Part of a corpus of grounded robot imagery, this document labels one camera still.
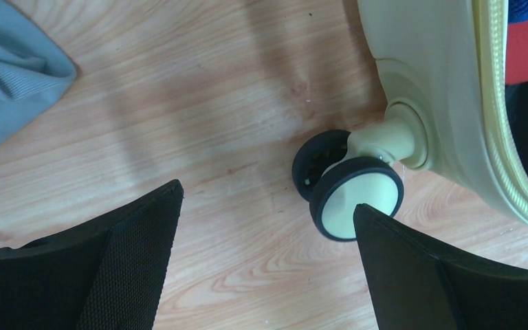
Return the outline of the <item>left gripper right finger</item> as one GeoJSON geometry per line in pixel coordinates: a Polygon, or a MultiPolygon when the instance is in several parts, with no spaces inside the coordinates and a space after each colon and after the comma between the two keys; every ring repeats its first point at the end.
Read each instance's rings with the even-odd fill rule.
{"type": "Polygon", "coordinates": [[[528,269],[461,250],[366,204],[353,220],[380,329],[528,329],[528,269]]]}

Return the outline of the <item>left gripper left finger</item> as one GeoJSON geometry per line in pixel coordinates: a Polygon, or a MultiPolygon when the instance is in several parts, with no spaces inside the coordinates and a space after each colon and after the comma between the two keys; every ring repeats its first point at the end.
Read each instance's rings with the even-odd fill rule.
{"type": "Polygon", "coordinates": [[[173,180],[70,229],[0,248],[0,329],[151,329],[183,198],[173,180]]]}

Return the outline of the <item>cream suitcase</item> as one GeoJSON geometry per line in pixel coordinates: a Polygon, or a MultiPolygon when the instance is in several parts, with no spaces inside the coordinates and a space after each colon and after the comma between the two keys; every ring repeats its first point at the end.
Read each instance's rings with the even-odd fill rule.
{"type": "Polygon", "coordinates": [[[357,239],[367,204],[392,217],[393,170],[428,170],[528,224],[528,82],[505,83],[507,1],[359,1],[387,99],[384,119],[331,130],[297,152],[292,177],[318,231],[357,239]]]}

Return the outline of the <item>blue cloth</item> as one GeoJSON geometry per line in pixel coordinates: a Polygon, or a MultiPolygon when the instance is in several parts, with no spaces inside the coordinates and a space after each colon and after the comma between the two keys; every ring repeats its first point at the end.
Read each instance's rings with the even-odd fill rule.
{"type": "Polygon", "coordinates": [[[528,21],[528,0],[508,0],[508,23],[528,21]]]}

